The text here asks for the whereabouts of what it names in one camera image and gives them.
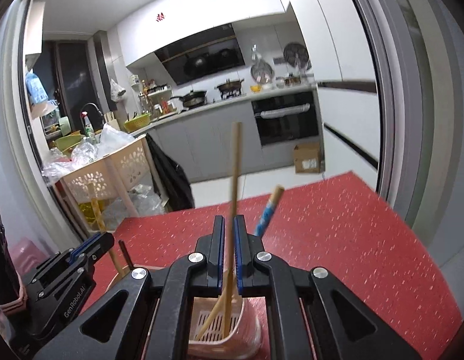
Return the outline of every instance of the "built-in oven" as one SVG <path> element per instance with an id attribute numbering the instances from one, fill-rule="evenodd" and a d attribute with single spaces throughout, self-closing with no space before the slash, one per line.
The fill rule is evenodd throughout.
<path id="1" fill-rule="evenodd" d="M 319 137 L 314 93 L 302 91 L 252 101 L 262 146 Z"/>

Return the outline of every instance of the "white floor tile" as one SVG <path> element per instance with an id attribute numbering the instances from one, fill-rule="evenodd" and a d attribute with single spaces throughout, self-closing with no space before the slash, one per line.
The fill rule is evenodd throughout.
<path id="1" fill-rule="evenodd" d="M 245 176 L 242 198 L 245 199 L 272 193 L 277 184 L 281 184 L 288 190 L 289 188 L 316 183 L 323 179 L 322 174 L 318 173 L 296 174 L 293 166 L 250 173 Z"/>
<path id="2" fill-rule="evenodd" d="M 244 177 L 239 178 L 239 188 L 237 198 L 242 198 Z M 195 207 L 207 207 L 214 204 L 229 202 L 231 199 L 231 181 L 230 178 L 218 178 L 215 180 L 202 181 L 192 184 L 192 195 L 195 200 Z"/>

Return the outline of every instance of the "range hood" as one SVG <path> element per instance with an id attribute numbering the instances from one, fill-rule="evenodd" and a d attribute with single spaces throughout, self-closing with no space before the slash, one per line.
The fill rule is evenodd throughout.
<path id="1" fill-rule="evenodd" d="M 177 85 L 245 64 L 230 23 L 177 40 L 155 54 Z"/>

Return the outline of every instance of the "cardboard box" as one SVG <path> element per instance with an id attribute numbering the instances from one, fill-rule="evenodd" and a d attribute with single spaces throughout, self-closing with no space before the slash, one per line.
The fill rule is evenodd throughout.
<path id="1" fill-rule="evenodd" d="M 320 143 L 301 143 L 293 149 L 295 173 L 320 173 Z"/>

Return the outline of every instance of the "speckled red surface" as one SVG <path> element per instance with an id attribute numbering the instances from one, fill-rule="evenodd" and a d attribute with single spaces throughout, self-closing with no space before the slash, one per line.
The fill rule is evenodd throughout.
<path id="1" fill-rule="evenodd" d="M 238 213 L 252 232 L 267 196 L 241 200 Z M 115 233 L 134 263 L 168 266 L 211 232 L 215 215 L 228 204 L 128 218 Z M 435 360 L 461 324 L 457 304 L 427 251 L 385 202 L 349 173 L 285 191 L 264 235 L 265 249 L 290 265 L 324 266 L 389 323 L 424 360 Z M 109 258 L 96 264 L 97 287 L 90 302 L 104 293 L 115 275 Z M 263 323 L 256 359 L 268 359 L 264 302 L 253 300 Z"/>

